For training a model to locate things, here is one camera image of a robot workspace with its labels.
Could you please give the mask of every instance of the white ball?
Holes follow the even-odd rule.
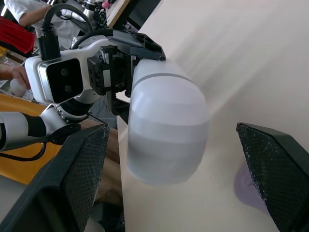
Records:
[[[22,97],[27,88],[26,87],[23,87],[17,79],[13,79],[10,83],[10,86],[11,86],[11,90],[12,90],[12,93],[18,97]]]

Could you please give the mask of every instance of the person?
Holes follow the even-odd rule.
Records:
[[[51,7],[41,0],[4,0],[4,4],[21,26],[33,26],[36,29],[40,28]],[[78,36],[80,30],[70,20],[62,20],[57,16],[53,17],[51,23],[57,28],[59,46],[70,48],[73,37]]]
[[[9,66],[0,64],[0,80],[13,80],[17,79],[18,82],[30,89],[30,83],[24,66]]]

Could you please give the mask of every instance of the person's hand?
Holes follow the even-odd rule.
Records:
[[[23,87],[30,89],[30,83],[24,66],[13,67],[11,72],[13,79],[17,79]]]

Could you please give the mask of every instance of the black cable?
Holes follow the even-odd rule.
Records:
[[[98,121],[100,121],[100,122],[106,124],[106,122],[102,121],[101,119],[98,119],[97,117],[94,117],[94,116],[93,116],[92,114],[90,114],[90,113],[87,113],[87,115],[88,115],[88,116],[91,116],[91,117],[95,118],[96,120],[98,120]]]
[[[3,154],[3,153],[0,153],[0,157],[4,157],[4,158],[10,159],[10,160],[22,161],[22,162],[35,161],[35,160],[38,160],[39,158],[41,158],[42,155],[44,154],[45,150],[46,150],[46,143],[42,143],[42,145],[43,145],[43,147],[40,150],[40,152],[38,154],[36,154],[34,157],[31,157],[31,158],[11,156],[11,155],[7,155],[7,154]]]
[[[113,29],[100,29],[100,30],[94,30],[90,33],[87,33],[82,38],[80,38],[72,47],[72,50],[77,49],[78,46],[84,42],[86,39],[95,36],[95,35],[104,35],[104,36],[112,36]]]
[[[76,7],[74,6],[71,6],[71,5],[68,5],[68,4],[65,4],[65,3],[59,3],[53,7],[51,7],[45,14],[45,17],[44,17],[44,23],[45,25],[50,25],[51,24],[51,21],[52,21],[52,18],[53,16],[61,11],[61,10],[69,10],[69,11],[72,11],[76,14],[78,14],[81,18],[83,18],[83,20],[85,20],[86,24],[88,25],[88,28],[89,28],[89,31],[93,31],[93,28],[92,28],[92,25],[91,25],[91,22],[89,20],[89,18],[83,13],[81,12],[80,10],[78,10]]]

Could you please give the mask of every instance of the gray stripe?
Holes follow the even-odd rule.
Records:
[[[140,80],[138,80],[135,85],[132,87],[132,91],[133,89],[142,81],[147,80],[149,78],[153,78],[153,77],[157,77],[157,76],[174,76],[174,77],[178,77],[187,81],[190,81],[193,83],[193,81],[191,81],[189,78],[185,77],[185,76],[181,76],[181,75],[177,75],[177,74],[172,74],[172,73],[155,73],[155,74],[150,74],[148,76],[145,76],[143,78],[141,78]]]

